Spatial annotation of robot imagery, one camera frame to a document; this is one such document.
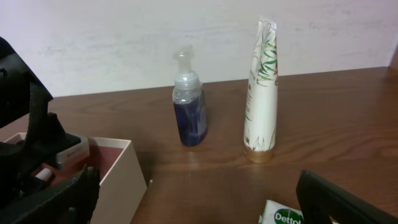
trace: green logo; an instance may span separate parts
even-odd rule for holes
[[[276,224],[304,224],[304,219],[301,215],[287,208],[276,211],[274,219]]]

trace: wooden table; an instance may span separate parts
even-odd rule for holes
[[[243,154],[246,90],[247,80],[205,84],[209,131],[195,147],[178,138],[172,87],[61,97],[50,111],[69,132],[132,139],[152,180],[132,223],[257,223],[267,199],[299,208],[302,169],[398,216],[398,74],[280,77],[275,157],[261,165]],[[26,127],[24,117],[0,139]]]

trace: clear plastic bottle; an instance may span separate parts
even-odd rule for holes
[[[185,47],[174,55],[180,69],[174,80],[174,111],[181,143],[186,146],[199,144],[207,133],[203,85],[198,74],[191,69],[192,57],[191,47]]]

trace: white wall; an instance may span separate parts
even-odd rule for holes
[[[191,43],[203,82],[248,77],[259,16],[279,74],[387,66],[397,0],[1,0],[0,36],[54,96],[173,85]]]

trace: tube with leaf print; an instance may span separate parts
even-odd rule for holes
[[[276,23],[261,17],[249,74],[244,144],[253,162],[267,162],[275,145],[278,98]]]

